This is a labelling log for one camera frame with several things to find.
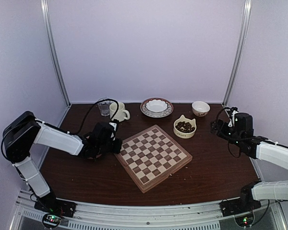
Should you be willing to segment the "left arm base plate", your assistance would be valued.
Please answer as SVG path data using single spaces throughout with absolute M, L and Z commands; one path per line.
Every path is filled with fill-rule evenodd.
M 76 210 L 76 204 L 74 202 L 59 199 L 38 198 L 35 202 L 34 208 L 54 214 L 58 217 L 72 218 Z

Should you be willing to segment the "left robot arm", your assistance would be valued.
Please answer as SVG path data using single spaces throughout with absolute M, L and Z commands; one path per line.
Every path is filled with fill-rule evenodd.
M 118 120 L 98 122 L 92 132 L 79 136 L 37 119 L 31 111 L 25 111 L 4 129 L 1 152 L 28 183 L 41 206 L 54 213 L 60 209 L 60 204 L 30 156 L 32 145 L 40 144 L 76 157 L 96 159 L 108 152 L 120 153 L 122 140 L 116 137 L 118 126 Z

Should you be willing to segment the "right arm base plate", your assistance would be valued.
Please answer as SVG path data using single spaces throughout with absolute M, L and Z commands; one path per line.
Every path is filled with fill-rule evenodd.
M 260 201 L 251 201 L 243 204 L 240 198 L 222 200 L 219 203 L 223 217 L 250 212 L 261 207 Z

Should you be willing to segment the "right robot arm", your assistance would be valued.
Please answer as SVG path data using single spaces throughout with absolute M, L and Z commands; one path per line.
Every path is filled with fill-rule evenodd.
M 288 147 L 272 141 L 269 138 L 255 136 L 253 118 L 248 113 L 231 112 L 229 121 L 219 119 L 210 123 L 211 133 L 226 140 L 228 144 L 238 147 L 240 154 L 245 154 L 255 161 L 265 162 L 273 169 L 283 169 L 288 172 Z M 288 180 L 284 176 L 279 181 L 259 181 L 244 186 L 237 200 L 237 208 L 247 211 L 255 201 L 277 200 L 288 201 Z

